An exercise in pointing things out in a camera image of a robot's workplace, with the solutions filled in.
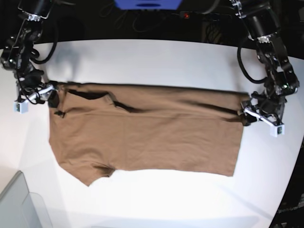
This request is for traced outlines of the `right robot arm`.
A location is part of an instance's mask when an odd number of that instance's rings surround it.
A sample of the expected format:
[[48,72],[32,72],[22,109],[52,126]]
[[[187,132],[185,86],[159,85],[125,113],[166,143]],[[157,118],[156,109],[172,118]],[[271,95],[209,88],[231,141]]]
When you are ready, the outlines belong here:
[[48,56],[39,60],[39,52],[34,44],[42,35],[43,22],[58,0],[21,0],[18,4],[22,24],[18,33],[7,40],[1,54],[0,64],[3,69],[12,71],[16,79],[17,99],[14,110],[21,114],[28,111],[28,105],[48,103],[56,108],[59,104],[57,90],[52,83],[44,82],[44,71],[34,65],[48,62],[55,52],[58,42],[58,29],[54,28],[55,40]]

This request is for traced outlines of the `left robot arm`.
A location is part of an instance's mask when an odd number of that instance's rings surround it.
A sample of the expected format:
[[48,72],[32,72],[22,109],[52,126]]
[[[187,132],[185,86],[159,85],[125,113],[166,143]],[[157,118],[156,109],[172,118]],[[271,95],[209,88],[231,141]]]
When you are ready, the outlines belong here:
[[[267,0],[233,0],[231,3],[247,29],[247,36],[237,49],[239,66],[250,82],[263,84],[265,88],[263,93],[251,95],[258,101],[256,105],[251,100],[242,103],[240,114],[247,124],[261,120],[279,128],[283,126],[286,97],[295,94],[300,86],[280,36],[279,20]],[[267,76],[263,79],[253,79],[242,62],[241,49],[249,40],[256,43],[257,58],[265,66]]]

